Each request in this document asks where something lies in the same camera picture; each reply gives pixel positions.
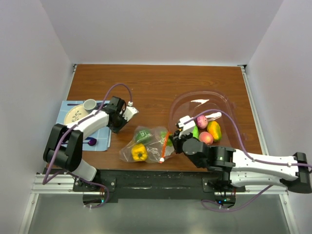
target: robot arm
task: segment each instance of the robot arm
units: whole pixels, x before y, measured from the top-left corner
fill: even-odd
[[[113,97],[100,111],[94,110],[83,119],[67,126],[54,125],[43,154],[44,161],[48,163],[51,161],[60,138],[68,129],[77,125],[65,138],[65,141],[68,141],[67,147],[60,147],[54,164],[87,181],[94,181],[98,170],[82,159],[83,140],[105,126],[118,133],[138,113],[132,106],[126,106],[123,110],[124,105],[124,100]]]
[[[307,164],[304,153],[283,157],[249,154],[253,158],[251,160],[241,150],[207,146],[194,138],[192,132],[195,122],[183,124],[190,119],[189,116],[180,119],[178,130],[170,136],[170,140],[175,152],[184,153],[196,167],[219,173],[218,180],[209,183],[216,190],[228,191],[245,185],[277,185],[296,193],[312,193],[308,168],[293,165]],[[257,159],[271,164],[257,162]]]

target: plastic bag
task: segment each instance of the plastic bag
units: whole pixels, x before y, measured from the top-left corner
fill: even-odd
[[[162,163],[170,158],[174,152],[172,142],[167,139],[166,147],[164,142],[168,130],[165,127],[146,128],[138,126],[135,130],[133,139],[126,147],[120,150],[120,159],[126,162],[145,161],[148,163]]]

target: white wall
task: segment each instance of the white wall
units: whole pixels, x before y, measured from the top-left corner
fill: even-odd
[[[41,0],[74,63],[247,64],[282,0]]]
[[[247,66],[269,152],[305,152],[312,164],[312,1],[284,0]],[[302,234],[311,233],[312,195],[290,194]]]
[[[0,1],[0,233],[19,231],[71,63],[39,0]]]

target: wooden table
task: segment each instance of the wooden table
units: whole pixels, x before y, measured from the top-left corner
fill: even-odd
[[[101,100],[115,83],[127,84],[139,110],[118,134],[112,134],[106,152],[84,151],[83,159],[98,169],[140,169],[205,171],[196,168],[183,154],[164,163],[127,163],[119,159],[119,151],[133,138],[137,126],[168,126],[169,110],[180,94],[198,89],[216,89],[236,104],[235,114],[241,132],[245,133],[246,149],[261,153],[245,83],[239,67],[154,66],[154,65],[78,65],[67,100]],[[128,91],[116,87],[114,95],[126,101]]]

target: blue placemat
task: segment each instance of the blue placemat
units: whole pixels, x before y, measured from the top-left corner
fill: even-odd
[[[60,107],[57,123],[64,124],[66,114],[75,106],[68,106],[67,104],[82,104],[83,101],[63,101]],[[90,135],[97,139],[97,143],[94,146],[83,144],[82,149],[86,151],[106,151],[111,145],[111,133],[112,131],[108,127],[101,128]]]

